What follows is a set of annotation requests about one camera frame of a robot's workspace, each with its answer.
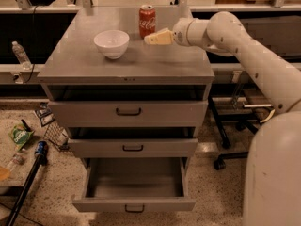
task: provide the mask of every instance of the red soda can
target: red soda can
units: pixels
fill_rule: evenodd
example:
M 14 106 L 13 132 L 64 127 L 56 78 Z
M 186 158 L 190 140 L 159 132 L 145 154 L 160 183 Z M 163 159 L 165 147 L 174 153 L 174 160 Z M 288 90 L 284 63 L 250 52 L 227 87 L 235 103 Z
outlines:
M 139 31 L 141 38 L 154 33 L 156 29 L 156 11 L 153 5 L 142 5 L 139 10 Z

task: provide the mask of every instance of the soda can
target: soda can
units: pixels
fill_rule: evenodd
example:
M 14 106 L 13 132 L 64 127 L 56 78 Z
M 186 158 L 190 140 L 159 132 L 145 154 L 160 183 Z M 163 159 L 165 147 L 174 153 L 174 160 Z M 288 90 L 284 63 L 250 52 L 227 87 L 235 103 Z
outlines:
M 48 151 L 48 145 L 46 141 L 39 141 L 38 146 L 35 150 L 35 156 L 38 156 L 39 154 L 46 156 L 47 151 Z
M 142 5 L 139 10 L 139 32 L 143 39 L 156 29 L 156 11 L 153 5 Z

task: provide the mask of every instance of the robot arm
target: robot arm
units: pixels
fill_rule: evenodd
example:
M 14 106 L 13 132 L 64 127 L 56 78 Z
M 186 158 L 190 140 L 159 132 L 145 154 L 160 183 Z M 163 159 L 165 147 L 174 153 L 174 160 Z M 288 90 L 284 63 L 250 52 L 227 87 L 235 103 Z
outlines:
M 182 18 L 172 32 L 163 29 L 145 38 L 148 44 L 173 41 L 221 56 L 234 55 L 277 113 L 301 111 L 301 72 L 252 39 L 233 14 L 219 12 L 209 21 Z
M 281 114 L 265 123 L 252 140 L 243 225 L 301 225 L 301 72 L 253 40 L 228 12 L 216 13 L 209 21 L 180 19 L 172 32 L 165 29 L 145 38 L 148 44 L 173 41 L 234 55 Z

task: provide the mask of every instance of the cable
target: cable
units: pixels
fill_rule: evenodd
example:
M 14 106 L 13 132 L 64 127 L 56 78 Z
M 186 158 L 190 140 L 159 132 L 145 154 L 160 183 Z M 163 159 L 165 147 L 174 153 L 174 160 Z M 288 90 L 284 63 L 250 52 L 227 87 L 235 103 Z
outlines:
M 11 210 L 10 207 L 7 207 L 5 204 L 2 204 L 1 202 L 0 202 L 0 205 L 1 205 L 1 206 L 4 206 L 5 208 L 7 208 L 7 209 L 9 209 L 9 210 Z M 35 220 L 32 220 L 32 219 L 30 219 L 30 218 L 28 218 L 28 217 L 26 217 L 26 216 L 24 216 L 24 215 L 22 215 L 22 214 L 19 214 L 19 215 L 20 215 L 21 217 L 25 218 L 25 219 L 28 220 L 28 221 L 31 221 L 31 222 L 33 222 L 33 223 L 39 225 L 39 226 L 43 226 L 43 224 L 41 224 L 41 223 L 39 223 L 39 222 L 36 222 Z
M 34 45 L 35 45 L 35 47 L 34 47 L 34 59 L 37 59 L 37 58 L 36 58 L 36 56 L 37 56 L 37 54 L 36 54 L 36 53 L 37 53 L 37 52 L 36 52 L 36 46 L 37 46 L 38 36 L 37 36 L 36 27 L 35 27 L 35 14 L 36 14 L 37 7 L 38 7 L 38 5 L 35 6 L 34 11 L 33 11 L 33 13 L 32 13 L 32 28 L 33 28 Z M 33 72 L 34 72 L 34 70 L 35 70 L 35 66 L 36 66 L 36 63 L 34 63 L 34 64 L 32 65 L 32 69 L 31 69 L 31 72 L 30 72 L 30 74 L 29 74 L 29 77 L 28 77 L 27 80 L 24 81 L 24 84 L 28 83 L 28 82 L 31 80 L 32 74 L 33 74 Z

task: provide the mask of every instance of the drawer cabinet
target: drawer cabinet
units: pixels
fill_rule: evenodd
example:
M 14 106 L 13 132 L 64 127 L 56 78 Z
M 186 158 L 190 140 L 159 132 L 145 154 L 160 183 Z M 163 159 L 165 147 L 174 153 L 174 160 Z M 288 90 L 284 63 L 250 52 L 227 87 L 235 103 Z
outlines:
M 81 212 L 187 211 L 195 205 L 186 172 L 214 73 L 200 48 L 145 44 L 138 12 L 80 10 L 76 29 L 66 31 L 38 75 L 87 169 L 83 194 L 72 202 Z M 177 6 L 156 7 L 156 29 L 173 27 L 181 16 Z M 108 29 L 130 35 L 119 59 L 105 58 L 92 44 Z

